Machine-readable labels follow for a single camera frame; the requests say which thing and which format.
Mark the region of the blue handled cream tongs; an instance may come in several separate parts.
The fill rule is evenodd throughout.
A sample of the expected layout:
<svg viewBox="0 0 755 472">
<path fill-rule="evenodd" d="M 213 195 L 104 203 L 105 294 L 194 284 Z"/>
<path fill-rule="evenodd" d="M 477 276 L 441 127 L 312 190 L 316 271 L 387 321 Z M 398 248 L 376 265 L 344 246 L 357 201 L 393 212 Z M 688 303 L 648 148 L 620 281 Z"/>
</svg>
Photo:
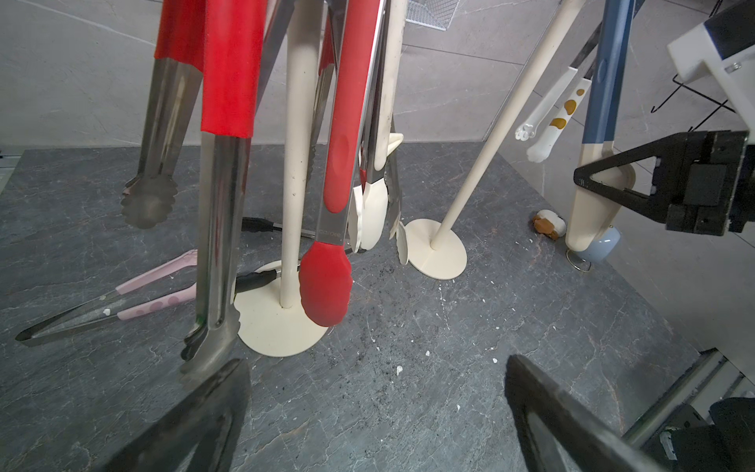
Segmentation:
<svg viewBox="0 0 755 472">
<path fill-rule="evenodd" d="M 615 154 L 613 145 L 629 37 L 642 5 L 641 1 L 608 1 L 605 5 L 582 138 L 581 166 Z M 604 197 L 578 188 L 566 234 L 568 249 L 587 250 L 610 228 L 620 208 Z"/>
</svg>

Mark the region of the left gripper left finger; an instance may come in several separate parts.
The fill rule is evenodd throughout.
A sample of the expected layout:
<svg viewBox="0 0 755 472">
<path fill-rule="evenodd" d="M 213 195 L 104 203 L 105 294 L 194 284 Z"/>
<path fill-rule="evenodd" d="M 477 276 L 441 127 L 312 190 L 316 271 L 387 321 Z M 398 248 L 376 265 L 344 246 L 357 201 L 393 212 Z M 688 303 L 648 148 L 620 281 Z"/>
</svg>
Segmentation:
<svg viewBox="0 0 755 472">
<path fill-rule="evenodd" d="M 250 394 L 247 361 L 232 359 L 99 469 L 228 471 Z"/>
</svg>

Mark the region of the slim white tongs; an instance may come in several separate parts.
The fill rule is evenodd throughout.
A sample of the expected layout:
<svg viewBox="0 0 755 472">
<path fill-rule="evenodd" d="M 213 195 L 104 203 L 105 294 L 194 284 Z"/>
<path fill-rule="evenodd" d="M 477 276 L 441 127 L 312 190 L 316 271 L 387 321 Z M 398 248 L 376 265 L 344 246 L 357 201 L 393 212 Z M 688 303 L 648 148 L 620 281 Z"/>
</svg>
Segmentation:
<svg viewBox="0 0 755 472">
<path fill-rule="evenodd" d="M 576 80 L 581 65 L 598 47 L 603 24 L 596 27 L 594 33 L 583 45 L 572 63 L 562 76 L 541 98 L 530 115 L 516 128 L 514 137 L 517 141 L 532 141 L 527 149 L 531 162 L 546 160 L 566 128 L 579 104 L 586 98 L 592 84 L 596 60 L 593 60 L 584 76 Z"/>
</svg>

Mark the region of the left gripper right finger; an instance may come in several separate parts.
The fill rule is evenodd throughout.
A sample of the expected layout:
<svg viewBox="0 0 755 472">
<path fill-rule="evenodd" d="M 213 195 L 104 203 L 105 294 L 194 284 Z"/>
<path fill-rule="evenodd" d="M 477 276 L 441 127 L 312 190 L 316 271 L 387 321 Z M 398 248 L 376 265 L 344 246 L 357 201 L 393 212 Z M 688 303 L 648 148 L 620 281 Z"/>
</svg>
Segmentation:
<svg viewBox="0 0 755 472">
<path fill-rule="evenodd" d="M 582 471 L 661 471 L 524 355 L 506 362 L 505 397 L 529 471 L 564 471 L 565 450 Z"/>
</svg>

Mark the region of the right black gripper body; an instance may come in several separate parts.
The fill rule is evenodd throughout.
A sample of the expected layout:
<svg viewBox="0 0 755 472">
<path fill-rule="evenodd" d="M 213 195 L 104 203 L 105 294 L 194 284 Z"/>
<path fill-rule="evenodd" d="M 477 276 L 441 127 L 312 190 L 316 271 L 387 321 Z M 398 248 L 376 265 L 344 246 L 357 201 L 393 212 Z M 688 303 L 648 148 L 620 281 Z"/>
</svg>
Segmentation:
<svg viewBox="0 0 755 472">
<path fill-rule="evenodd" d="M 653 220 L 722 236 L 754 222 L 754 145 L 747 131 L 677 133 L 654 151 Z"/>
</svg>

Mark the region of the red handled steel tongs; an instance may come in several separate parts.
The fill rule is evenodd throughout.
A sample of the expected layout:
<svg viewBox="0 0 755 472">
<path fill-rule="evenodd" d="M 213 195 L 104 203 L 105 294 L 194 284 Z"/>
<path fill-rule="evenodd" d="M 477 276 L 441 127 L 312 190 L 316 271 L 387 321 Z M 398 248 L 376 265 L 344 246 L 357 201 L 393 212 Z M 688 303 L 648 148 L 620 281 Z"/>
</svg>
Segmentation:
<svg viewBox="0 0 755 472">
<path fill-rule="evenodd" d="M 402 192 L 399 183 L 399 172 L 396 150 L 403 142 L 403 135 L 395 132 L 395 124 L 391 124 L 389 135 L 389 157 L 387 158 L 387 191 L 389 191 L 389 206 L 387 207 L 387 221 L 389 222 L 389 238 L 396 243 L 398 259 L 401 265 L 408 264 L 408 245 L 405 227 L 401 222 Z"/>
</svg>

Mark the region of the red sleeved steel tongs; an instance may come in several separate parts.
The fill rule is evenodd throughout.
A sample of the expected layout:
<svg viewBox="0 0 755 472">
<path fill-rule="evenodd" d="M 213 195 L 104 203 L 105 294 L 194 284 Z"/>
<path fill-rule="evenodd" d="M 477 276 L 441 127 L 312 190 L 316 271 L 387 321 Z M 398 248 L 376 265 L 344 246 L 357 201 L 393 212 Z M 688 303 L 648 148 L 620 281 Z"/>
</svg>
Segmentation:
<svg viewBox="0 0 755 472">
<path fill-rule="evenodd" d="M 196 322 L 185 339 L 181 368 L 188 384 L 221 367 L 240 328 L 233 301 L 265 19 L 263 1 L 162 4 L 142 154 L 124 190 L 122 212 L 139 228 L 153 227 L 171 212 L 172 175 L 199 103 Z"/>
</svg>

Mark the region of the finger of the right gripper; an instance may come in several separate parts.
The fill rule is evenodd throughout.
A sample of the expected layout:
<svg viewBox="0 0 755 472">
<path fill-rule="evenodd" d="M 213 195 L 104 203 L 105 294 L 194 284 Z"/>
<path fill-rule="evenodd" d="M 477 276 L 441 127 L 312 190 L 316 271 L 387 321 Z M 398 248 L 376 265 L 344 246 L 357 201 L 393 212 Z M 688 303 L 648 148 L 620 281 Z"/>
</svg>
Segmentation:
<svg viewBox="0 0 755 472">
<path fill-rule="evenodd" d="M 655 187 L 656 164 L 661 159 L 659 140 L 626 149 L 618 153 L 613 143 L 587 143 L 581 145 L 579 165 L 574 170 L 573 182 L 577 187 L 634 187 L 636 170 L 640 170 L 642 187 Z"/>
<path fill-rule="evenodd" d="M 665 186 L 653 185 L 650 194 L 642 194 L 631 189 L 615 188 L 587 177 L 575 177 L 574 183 L 588 192 L 623 208 L 628 208 L 645 218 L 658 223 L 667 221 L 667 188 Z"/>
</svg>

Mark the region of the cream utensil stand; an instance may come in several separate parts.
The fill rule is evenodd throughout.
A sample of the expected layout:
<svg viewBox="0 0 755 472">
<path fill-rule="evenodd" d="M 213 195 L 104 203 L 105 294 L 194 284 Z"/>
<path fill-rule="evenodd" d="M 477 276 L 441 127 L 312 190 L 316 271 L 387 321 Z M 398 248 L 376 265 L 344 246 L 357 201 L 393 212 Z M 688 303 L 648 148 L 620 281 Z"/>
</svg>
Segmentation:
<svg viewBox="0 0 755 472">
<path fill-rule="evenodd" d="M 299 354 L 326 333 L 307 318 L 298 279 L 322 9 L 322 1 L 297 1 L 287 31 L 281 267 L 242 275 L 236 284 L 239 338 L 269 357 Z"/>
<path fill-rule="evenodd" d="M 566 0 L 558 5 L 548 29 L 507 96 L 495 126 L 444 219 L 438 222 L 418 218 L 409 224 L 399 224 L 396 245 L 402 265 L 410 264 L 427 277 L 440 280 L 453 279 L 464 272 L 467 252 L 461 239 L 452 231 L 452 226 L 457 222 L 584 6 L 585 3 L 579 0 Z"/>
</svg>

